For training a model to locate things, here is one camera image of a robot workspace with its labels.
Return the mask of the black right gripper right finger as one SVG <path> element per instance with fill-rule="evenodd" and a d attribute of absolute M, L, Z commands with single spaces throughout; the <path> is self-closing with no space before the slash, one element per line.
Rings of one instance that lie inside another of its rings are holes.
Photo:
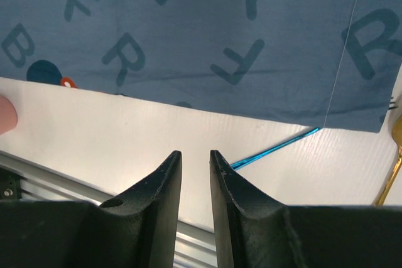
<path fill-rule="evenodd" d="M 210 153 L 219 267 L 400 267 L 398 206 L 291 206 Z"/>

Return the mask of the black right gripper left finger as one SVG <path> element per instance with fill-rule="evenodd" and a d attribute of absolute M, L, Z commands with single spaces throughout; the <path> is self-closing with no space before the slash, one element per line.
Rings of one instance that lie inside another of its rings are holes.
<path fill-rule="evenodd" d="M 2 267 L 162 267 L 173 263 L 182 155 L 100 205 L 2 201 Z"/>

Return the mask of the blue letter-print placemat cloth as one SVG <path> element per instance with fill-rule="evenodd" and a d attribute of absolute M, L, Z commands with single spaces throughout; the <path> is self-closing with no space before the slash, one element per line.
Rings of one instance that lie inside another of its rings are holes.
<path fill-rule="evenodd" d="M 1 0 L 1 76 L 378 132 L 401 0 Z"/>

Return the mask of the blue metallic fork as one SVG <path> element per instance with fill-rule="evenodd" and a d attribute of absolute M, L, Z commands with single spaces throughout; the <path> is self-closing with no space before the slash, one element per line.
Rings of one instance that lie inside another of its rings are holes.
<path fill-rule="evenodd" d="M 285 140 L 285 141 L 283 141 L 283 142 L 281 142 L 281 143 L 279 143 L 279 144 L 277 144 L 277 145 L 275 145 L 273 147 L 270 147 L 270 148 L 268 148 L 268 149 L 266 149 L 264 151 L 261 151 L 260 153 L 257 153 L 257 154 L 254 154 L 252 156 L 249 156 L 248 158 L 244 158 L 244 159 L 241 159 L 239 161 L 236 161 L 235 163 L 231 164 L 231 168 L 233 170 L 241 169 L 241 168 L 243 168 L 243 167 L 245 167 L 245 166 L 247 166 L 247 165 L 249 165 L 249 164 L 251 164 L 251 163 L 253 163 L 253 162 L 255 162 L 255 161 L 257 161 L 257 160 L 259 160 L 259 159 L 261 159 L 261 158 L 263 158 L 263 157 L 265 157 L 265 156 L 267 156 L 267 155 L 269 155 L 269 154 L 271 154 L 271 153 L 273 153 L 273 152 L 275 152 L 277 150 L 279 150 L 279 149 L 282 149 L 282 148 L 284 148 L 286 146 L 289 146 L 290 144 L 293 144 L 293 143 L 295 143 L 297 141 L 300 141 L 300 140 L 302 140 L 302 139 L 304 139 L 304 138 L 306 138 L 308 136 L 311 136 L 311 135 L 317 133 L 319 130 L 320 130 L 319 127 L 311 128 L 311 129 L 309 129 L 309 130 L 307 130 L 307 131 L 305 131 L 305 132 L 303 132 L 301 134 L 298 134 L 298 135 L 296 135 L 294 137 L 291 137 L 291 138 L 289 138 L 289 139 L 287 139 L 287 140 Z"/>

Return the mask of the gold ornate spoon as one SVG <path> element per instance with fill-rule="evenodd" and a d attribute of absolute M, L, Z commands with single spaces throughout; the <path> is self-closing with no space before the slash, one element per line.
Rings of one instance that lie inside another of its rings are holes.
<path fill-rule="evenodd" d="M 395 122 L 392 130 L 391 137 L 397 146 L 397 159 L 392 168 L 392 170 L 388 173 L 386 180 L 384 181 L 384 185 L 381 188 L 378 196 L 373 202 L 374 206 L 382 206 L 386 201 L 386 198 L 392 188 L 392 185 L 401 169 L 401 117 Z"/>

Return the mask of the orange plastic cup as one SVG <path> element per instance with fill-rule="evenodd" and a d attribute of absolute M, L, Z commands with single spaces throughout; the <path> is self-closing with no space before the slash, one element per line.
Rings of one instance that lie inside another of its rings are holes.
<path fill-rule="evenodd" d="M 4 96 L 0 98 L 0 134 L 4 134 L 16 127 L 18 115 L 14 105 Z"/>

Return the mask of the aluminium mounting rail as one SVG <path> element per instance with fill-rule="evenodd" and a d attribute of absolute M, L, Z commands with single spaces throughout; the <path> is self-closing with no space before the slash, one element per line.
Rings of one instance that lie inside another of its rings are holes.
<path fill-rule="evenodd" d="M 113 197 L 95 186 L 4 151 L 1 169 L 19 178 L 16 189 L 1 192 L 5 198 L 21 195 L 24 201 L 89 201 L 100 205 Z M 179 220 L 173 267 L 217 267 L 213 232 Z"/>

